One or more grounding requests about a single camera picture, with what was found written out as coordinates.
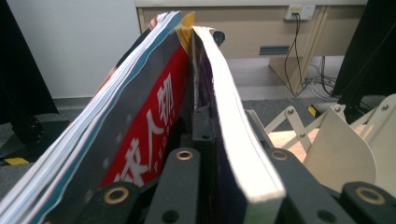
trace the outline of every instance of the black cable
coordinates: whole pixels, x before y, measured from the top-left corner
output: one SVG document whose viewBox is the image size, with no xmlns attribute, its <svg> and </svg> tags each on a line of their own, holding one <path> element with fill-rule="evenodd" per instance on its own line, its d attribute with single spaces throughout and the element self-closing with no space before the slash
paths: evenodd
<svg viewBox="0 0 396 224">
<path fill-rule="evenodd" d="M 297 57 L 297 64 L 298 64 L 298 66 L 299 66 L 300 83 L 301 83 L 301 87 L 304 88 L 304 86 L 303 86 L 303 77 L 302 77 L 302 75 L 301 75 L 300 60 L 299 60 L 299 58 L 298 58 L 298 52 L 297 52 L 297 47 L 296 47 L 296 45 L 297 45 L 297 36 L 298 36 L 298 34 L 299 34 L 299 32 L 300 32 L 300 14 L 299 14 L 299 13 L 293 13 L 292 15 L 296 17 L 296 34 L 295 34 L 295 37 L 294 37 L 294 41 L 293 41 L 293 43 L 291 44 L 291 47 L 289 48 L 288 54 L 286 55 L 285 62 L 284 62 L 284 69 L 285 69 L 286 79 L 288 80 L 288 83 L 289 83 L 289 87 L 290 87 L 291 94 L 293 94 L 293 96 L 298 96 L 298 94 L 296 94 L 296 93 L 293 92 L 293 89 L 292 89 L 291 84 L 290 84 L 288 72 L 286 71 L 286 64 L 287 64 L 287 61 L 288 61 L 290 52 L 291 52 L 291 50 L 292 50 L 293 47 L 294 47 L 294 48 L 295 48 L 295 52 L 296 52 L 296 57 Z"/>
<path fill-rule="evenodd" d="M 321 72 L 320 72 L 320 79 L 321 79 L 321 85 L 324 91 L 326 91 L 327 94 L 329 94 L 330 97 L 332 97 L 332 94 L 329 93 L 326 89 L 326 85 L 324 82 L 324 67 L 325 67 L 325 63 L 326 63 L 326 58 L 323 56 L 321 59 Z"/>
<path fill-rule="evenodd" d="M 298 52 L 297 52 L 297 35 L 300 32 L 300 25 L 301 25 L 301 17 L 299 13 L 296 13 L 296 19 L 297 19 L 297 29 L 296 29 L 296 36 L 294 37 L 294 49 L 296 51 L 296 58 L 297 58 L 297 64 L 298 64 L 298 71 L 300 74 L 300 83 L 301 87 L 304 88 L 303 86 L 303 76 L 301 75 L 301 66 L 300 66 L 300 59 L 298 57 Z"/>
</svg>

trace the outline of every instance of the wooden desk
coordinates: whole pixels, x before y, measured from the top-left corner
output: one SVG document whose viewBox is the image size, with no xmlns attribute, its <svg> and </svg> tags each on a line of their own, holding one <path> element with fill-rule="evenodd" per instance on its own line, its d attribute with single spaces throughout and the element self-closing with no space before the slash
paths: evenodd
<svg viewBox="0 0 396 224">
<path fill-rule="evenodd" d="M 284 72 L 286 55 L 259 55 L 261 46 L 291 46 L 296 22 L 283 18 L 290 4 L 317 4 L 310 21 L 302 21 L 298 35 L 302 76 L 313 56 L 344 55 L 367 1 L 271 1 L 271 0 L 135 0 L 141 30 L 155 15 L 169 10 L 195 11 L 195 24 L 214 27 L 226 34 L 220 49 L 226 59 L 270 57 L 270 66 L 288 83 Z M 294 51 L 288 58 L 288 76 L 293 92 L 300 92 L 300 75 Z"/>
</svg>

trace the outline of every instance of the screw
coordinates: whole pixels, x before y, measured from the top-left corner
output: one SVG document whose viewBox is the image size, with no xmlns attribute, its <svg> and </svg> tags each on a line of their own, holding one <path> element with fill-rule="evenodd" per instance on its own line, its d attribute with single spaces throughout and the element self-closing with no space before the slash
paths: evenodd
<svg viewBox="0 0 396 224">
<path fill-rule="evenodd" d="M 387 110 L 388 108 L 389 108 L 389 105 L 383 105 L 382 108 L 381 108 L 381 110 L 382 110 L 382 111 L 385 111 L 385 110 Z"/>
</svg>

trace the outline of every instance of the book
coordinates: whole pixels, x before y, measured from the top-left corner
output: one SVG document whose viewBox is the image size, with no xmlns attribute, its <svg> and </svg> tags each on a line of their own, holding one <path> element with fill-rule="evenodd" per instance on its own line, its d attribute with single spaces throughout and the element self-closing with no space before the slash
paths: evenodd
<svg viewBox="0 0 396 224">
<path fill-rule="evenodd" d="M 190 78 L 182 31 L 189 25 L 181 19 L 181 12 L 153 19 L 144 40 L 0 203 L 1 223 L 73 222 L 102 186 L 121 180 L 142 186 L 161 173 Z"/>
<path fill-rule="evenodd" d="M 161 175 L 173 127 L 181 120 L 190 132 L 192 112 L 202 106 L 211 108 L 217 137 L 210 219 L 275 221 L 283 185 L 251 130 L 211 29 L 192 27 L 193 19 L 176 11 L 151 21 L 0 203 L 0 223 L 73 223 L 99 189 L 118 181 L 145 187 Z"/>
<path fill-rule="evenodd" d="M 218 138 L 217 221 L 273 223 L 283 184 L 252 131 L 228 64 L 211 28 L 194 27 L 198 107 L 210 105 Z"/>
</svg>

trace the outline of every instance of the gray floor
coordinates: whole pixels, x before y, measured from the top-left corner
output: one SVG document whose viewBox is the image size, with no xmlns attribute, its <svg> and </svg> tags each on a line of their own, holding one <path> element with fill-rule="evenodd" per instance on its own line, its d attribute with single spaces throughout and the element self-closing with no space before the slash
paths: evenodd
<svg viewBox="0 0 396 224">
<path fill-rule="evenodd" d="M 326 75 L 336 77 L 342 60 L 342 57 L 327 57 Z M 326 102 L 326 100 L 320 99 L 313 94 L 311 86 L 307 86 L 298 97 L 292 96 L 289 89 L 268 66 L 268 59 L 228 60 L 228 64 L 233 73 L 234 82 L 240 93 L 244 107 L 255 109 L 264 125 L 288 105 L 294 105 L 302 117 L 304 124 L 307 124 L 313 120 L 312 116 L 306 110 L 307 107 L 314 103 Z M 318 66 L 319 58 L 315 58 L 312 64 Z M 307 77 L 317 75 L 318 69 L 311 66 Z M 313 88 L 325 94 L 321 87 Z M 60 115 L 41 115 L 37 118 L 40 121 L 57 119 L 73 120 L 89 100 L 89 98 L 55 100 Z M 287 130 L 289 128 L 288 125 L 285 125 L 281 126 L 280 130 Z M 9 124 L 0 125 L 0 146 L 11 135 L 12 130 Z M 0 199 L 5 196 L 31 165 L 0 167 Z"/>
</svg>

